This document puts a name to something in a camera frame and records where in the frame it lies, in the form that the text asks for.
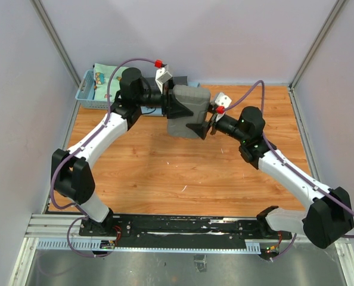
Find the grey plastic tool case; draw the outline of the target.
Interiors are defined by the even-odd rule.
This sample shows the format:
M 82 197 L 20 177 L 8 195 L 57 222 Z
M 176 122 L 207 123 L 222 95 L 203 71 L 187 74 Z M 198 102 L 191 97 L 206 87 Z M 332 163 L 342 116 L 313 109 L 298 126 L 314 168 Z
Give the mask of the grey plastic tool case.
M 167 104 L 167 133 L 170 136 L 197 139 L 199 135 L 187 125 L 202 127 L 211 99 L 208 89 L 175 85 Z

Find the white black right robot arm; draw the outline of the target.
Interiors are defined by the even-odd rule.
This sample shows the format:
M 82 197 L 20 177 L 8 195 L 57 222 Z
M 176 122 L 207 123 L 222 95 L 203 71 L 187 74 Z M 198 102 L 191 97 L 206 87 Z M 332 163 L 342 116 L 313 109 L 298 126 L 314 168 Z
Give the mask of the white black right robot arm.
M 218 107 L 210 120 L 189 123 L 187 128 L 205 139 L 208 132 L 220 131 L 239 143 L 243 160 L 271 176 L 290 191 L 303 211 L 270 206 L 257 216 L 256 230 L 262 238 L 278 231 L 306 236 L 319 248 L 327 248 L 354 228 L 350 197 L 342 187 L 330 188 L 295 166 L 263 133 L 265 120 L 259 108 L 245 107 L 239 119 L 223 114 Z

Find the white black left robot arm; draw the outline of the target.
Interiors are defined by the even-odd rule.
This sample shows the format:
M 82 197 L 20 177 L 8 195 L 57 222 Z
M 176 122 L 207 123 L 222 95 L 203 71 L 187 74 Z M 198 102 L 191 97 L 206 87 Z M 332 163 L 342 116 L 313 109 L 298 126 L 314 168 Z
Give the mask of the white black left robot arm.
M 113 211 L 95 191 L 92 168 L 106 149 L 124 135 L 142 115 L 142 107 L 161 108 L 168 119 L 192 117 L 193 111 L 181 103 L 173 93 L 176 86 L 168 65 L 158 62 L 152 89 L 139 69 L 116 67 L 107 88 L 118 79 L 116 93 L 107 90 L 107 113 L 90 133 L 68 150 L 57 149 L 51 159 L 51 192 L 58 192 L 71 201 L 83 219 L 93 225 L 100 235 L 117 230 Z

